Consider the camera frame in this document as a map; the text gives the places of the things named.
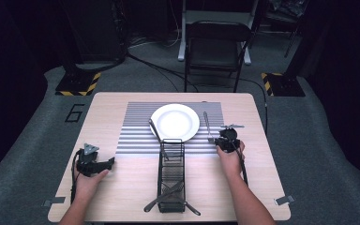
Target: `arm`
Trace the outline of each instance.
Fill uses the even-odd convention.
[[[241,154],[244,148],[245,145],[241,142],[240,149],[238,149],[241,151]],[[217,153],[220,156],[221,167],[232,194],[232,202],[238,224],[275,224],[271,214],[242,179],[240,175],[240,160],[237,153],[235,151],[225,153],[219,146],[217,146]]]
[[[93,177],[87,177],[80,173],[78,174],[77,191],[74,202],[61,218],[59,224],[83,224],[87,206],[92,201],[93,196],[96,193],[98,183],[100,183],[107,173],[108,170],[104,170]]]

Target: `stand base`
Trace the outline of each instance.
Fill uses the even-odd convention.
[[[262,73],[265,90],[274,97],[305,97],[299,82],[289,79],[280,73]]]
[[[58,96],[89,96],[96,88],[101,73],[87,72],[80,69],[76,73],[66,72],[55,89]]]

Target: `black chair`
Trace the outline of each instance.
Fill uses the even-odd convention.
[[[304,19],[305,11],[308,6],[309,0],[304,0],[303,5],[299,8],[297,14],[295,12],[291,12],[290,10],[286,10],[286,8],[282,9],[273,9],[272,3],[270,0],[260,0],[259,5],[256,9],[255,18],[253,20],[252,31],[253,37],[250,41],[249,48],[252,47],[252,42],[259,32],[260,25],[262,21],[268,21],[271,24],[279,24],[281,26],[287,27],[291,31],[291,41],[288,45],[288,49],[285,52],[285,58],[289,54],[289,50],[293,45],[294,38],[296,37],[297,33],[299,32],[300,26]]]
[[[229,72],[230,76],[237,72],[233,87],[235,93],[251,36],[250,29],[237,22],[202,21],[189,24],[186,32],[184,92],[187,91],[190,71],[198,69]]]

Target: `wooden tabletop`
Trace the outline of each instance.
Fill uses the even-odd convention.
[[[237,128],[242,140],[247,180],[250,189],[262,201],[275,220],[291,217],[288,204],[276,205],[283,197],[277,168],[264,135],[253,96],[234,93],[97,93],[84,120],[72,156],[56,197],[66,197],[64,203],[54,203],[48,218],[57,222],[69,208],[72,158],[85,143],[98,146],[97,161],[115,156],[119,135],[129,102],[220,102],[225,125]],[[91,202],[86,221],[95,222],[190,222],[236,221],[232,197],[216,155],[186,155],[187,202],[201,212],[200,216],[186,208],[184,213],[159,212],[155,206],[149,213],[144,207],[157,197],[158,154],[115,156],[110,173],[99,184]]]

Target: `gray striped mat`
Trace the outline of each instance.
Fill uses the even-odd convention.
[[[129,102],[116,154],[158,154],[159,142],[152,133],[148,120],[159,107],[167,104],[172,102]],[[216,153],[215,145],[207,141],[208,132],[203,112],[207,112],[210,132],[214,138],[217,138],[218,132],[223,129],[220,126],[224,124],[220,102],[178,102],[178,104],[189,106],[200,117],[200,128],[193,138],[185,142],[185,153]]]

